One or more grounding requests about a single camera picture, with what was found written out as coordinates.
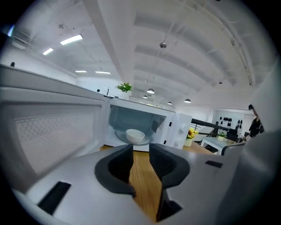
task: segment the ceiling light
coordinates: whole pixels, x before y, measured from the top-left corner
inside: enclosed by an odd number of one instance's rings
[[[61,42],[61,44],[62,44],[62,45],[65,45],[65,44],[68,44],[68,43],[70,43],[70,42],[77,41],[77,40],[81,40],[81,39],[83,39],[83,37],[79,34],[79,35],[77,35],[77,36],[74,36],[74,37],[68,38],[68,39],[66,39],[66,40],[63,40],[63,41]]]
[[[154,94],[154,93],[155,93],[152,88],[149,88],[146,92],[147,92],[147,93],[150,93],[150,94]]]
[[[104,73],[104,74],[111,74],[110,72],[105,72],[105,71],[95,71],[96,73]]]
[[[44,53],[43,53],[43,55],[47,55],[47,54],[49,54],[50,52],[52,52],[53,51],[53,49],[50,47],[47,51],[45,51]]]

